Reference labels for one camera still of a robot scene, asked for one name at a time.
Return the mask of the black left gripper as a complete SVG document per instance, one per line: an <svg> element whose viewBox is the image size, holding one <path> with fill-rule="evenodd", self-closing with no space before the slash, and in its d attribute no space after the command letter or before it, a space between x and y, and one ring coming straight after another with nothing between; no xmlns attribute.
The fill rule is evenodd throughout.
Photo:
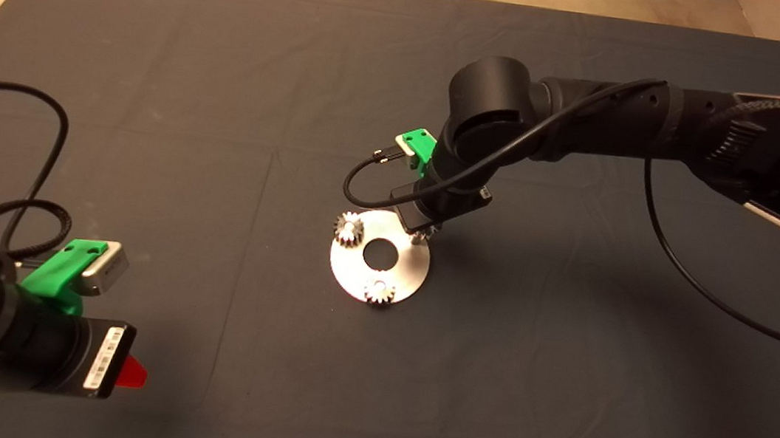
<svg viewBox="0 0 780 438"><path fill-rule="evenodd" d="M123 321L24 312L12 325L5 387L94 400L144 388L147 369L129 354L136 337Z"/></svg>

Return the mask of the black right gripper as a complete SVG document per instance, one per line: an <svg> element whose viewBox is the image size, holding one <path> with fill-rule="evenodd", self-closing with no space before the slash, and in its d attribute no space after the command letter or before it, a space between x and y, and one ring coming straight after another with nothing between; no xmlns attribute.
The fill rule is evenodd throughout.
<svg viewBox="0 0 780 438"><path fill-rule="evenodd" d="M478 191L437 192L423 199L402 202L391 207L397 213L404 230L408 234L433 233L444 222L483 209L492 201L491 191L486 187Z"/></svg>

